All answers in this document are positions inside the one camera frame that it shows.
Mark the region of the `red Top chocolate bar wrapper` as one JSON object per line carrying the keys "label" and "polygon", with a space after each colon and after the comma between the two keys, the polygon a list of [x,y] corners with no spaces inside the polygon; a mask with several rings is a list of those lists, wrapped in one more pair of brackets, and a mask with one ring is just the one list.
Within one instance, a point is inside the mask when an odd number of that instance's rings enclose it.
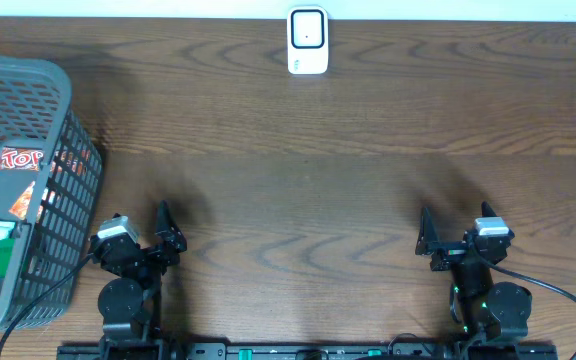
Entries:
{"label": "red Top chocolate bar wrapper", "polygon": [[0,154],[0,170],[38,171],[44,153],[40,149],[3,147]]}

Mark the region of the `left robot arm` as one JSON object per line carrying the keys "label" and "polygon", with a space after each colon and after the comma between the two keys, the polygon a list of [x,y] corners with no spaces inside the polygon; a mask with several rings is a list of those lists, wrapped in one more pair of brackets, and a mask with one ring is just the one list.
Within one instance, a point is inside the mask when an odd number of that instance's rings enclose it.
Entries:
{"label": "left robot arm", "polygon": [[130,219],[116,214],[91,237],[91,260],[116,276],[97,302],[103,317],[102,359],[184,357],[179,343],[161,330],[162,277],[187,250],[187,240],[165,201],[157,208],[155,234],[159,243],[141,246]]}

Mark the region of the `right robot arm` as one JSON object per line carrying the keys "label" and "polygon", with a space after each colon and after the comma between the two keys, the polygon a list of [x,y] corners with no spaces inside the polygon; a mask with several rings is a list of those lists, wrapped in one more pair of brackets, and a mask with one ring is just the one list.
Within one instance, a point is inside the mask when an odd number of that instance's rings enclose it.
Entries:
{"label": "right robot arm", "polygon": [[519,340],[528,334],[532,294],[512,282],[494,282],[491,268],[504,260],[514,233],[484,202],[482,215],[460,241],[442,241],[424,207],[415,248],[430,258],[430,269],[452,274],[450,311],[464,326],[454,342],[456,359],[517,359]]}

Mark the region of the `orange snack box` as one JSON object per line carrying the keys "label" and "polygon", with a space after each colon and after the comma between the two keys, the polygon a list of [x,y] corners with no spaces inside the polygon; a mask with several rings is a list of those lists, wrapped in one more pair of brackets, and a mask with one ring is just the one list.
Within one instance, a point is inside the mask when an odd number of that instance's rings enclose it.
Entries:
{"label": "orange snack box", "polygon": [[25,220],[29,209],[32,195],[34,192],[35,182],[32,181],[29,186],[22,192],[17,200],[12,204],[8,212],[18,219]]}

